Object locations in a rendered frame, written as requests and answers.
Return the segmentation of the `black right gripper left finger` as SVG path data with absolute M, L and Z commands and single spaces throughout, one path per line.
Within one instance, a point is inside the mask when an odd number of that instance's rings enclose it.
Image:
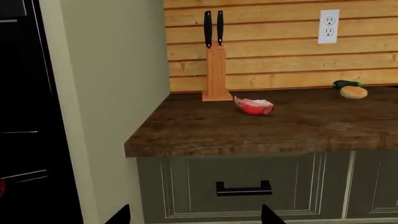
M 130 206 L 127 204 L 116 212 L 105 224 L 130 224 L 130 221 Z

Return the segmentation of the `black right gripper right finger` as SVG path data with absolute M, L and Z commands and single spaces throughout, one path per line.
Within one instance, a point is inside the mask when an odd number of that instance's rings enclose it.
M 285 224 L 285 222 L 275 214 L 267 205 L 262 205 L 261 210 L 262 224 Z

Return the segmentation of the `grey-green cabinet door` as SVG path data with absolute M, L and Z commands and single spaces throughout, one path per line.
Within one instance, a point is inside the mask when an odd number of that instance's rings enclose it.
M 346 218 L 398 218 L 398 150 L 357 151 Z

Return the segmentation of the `grey-green drawer front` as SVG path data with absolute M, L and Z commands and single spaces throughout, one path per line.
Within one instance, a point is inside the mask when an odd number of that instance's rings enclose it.
M 284 220 L 342 217 L 348 152 L 253 156 L 148 157 L 137 160 L 146 223 L 245 222 L 267 205 Z M 272 195 L 219 197 L 226 188 L 258 187 Z

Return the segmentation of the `raw red meat piece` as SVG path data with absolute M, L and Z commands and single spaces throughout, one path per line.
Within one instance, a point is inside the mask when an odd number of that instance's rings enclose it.
M 238 108 L 250 115 L 269 115 L 274 110 L 274 104 L 267 100 L 250 100 L 234 96 Z

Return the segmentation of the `beige tall cabinet panel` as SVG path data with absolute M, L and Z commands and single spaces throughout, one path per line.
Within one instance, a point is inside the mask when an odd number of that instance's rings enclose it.
M 124 143 L 169 95 L 162 0 L 39 0 L 84 224 L 144 224 Z

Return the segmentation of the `round bread bun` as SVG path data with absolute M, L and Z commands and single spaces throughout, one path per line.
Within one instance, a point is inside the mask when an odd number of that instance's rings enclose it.
M 362 99 L 368 96 L 368 91 L 361 87 L 345 86 L 340 89 L 340 95 L 348 99 Z

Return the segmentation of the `wooden knife block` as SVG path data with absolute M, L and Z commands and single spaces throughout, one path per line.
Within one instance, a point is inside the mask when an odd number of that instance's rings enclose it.
M 233 100 L 226 88 L 226 52 L 224 47 L 216 42 L 206 50 L 206 71 L 206 88 L 202 92 L 202 101 Z

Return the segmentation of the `dark green zucchini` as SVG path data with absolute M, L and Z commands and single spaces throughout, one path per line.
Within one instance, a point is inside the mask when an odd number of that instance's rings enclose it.
M 363 87 L 363 84 L 361 82 L 350 82 L 347 80 L 337 80 L 332 84 L 332 87 L 337 90 L 340 90 L 346 86 Z

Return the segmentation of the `black-handled knife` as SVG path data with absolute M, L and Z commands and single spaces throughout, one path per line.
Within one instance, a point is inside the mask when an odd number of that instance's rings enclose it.
M 210 49 L 212 45 L 212 31 L 213 31 L 211 11 L 206 11 L 204 13 L 203 29 L 204 29 L 206 47 Z
M 224 17 L 223 11 L 218 11 L 217 15 L 217 41 L 218 45 L 222 46 L 223 43 L 223 32 L 224 32 Z

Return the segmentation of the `white wall power outlet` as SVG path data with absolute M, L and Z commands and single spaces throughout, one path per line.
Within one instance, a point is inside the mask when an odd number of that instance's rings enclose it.
M 339 9 L 320 11 L 318 44 L 337 43 L 339 18 Z

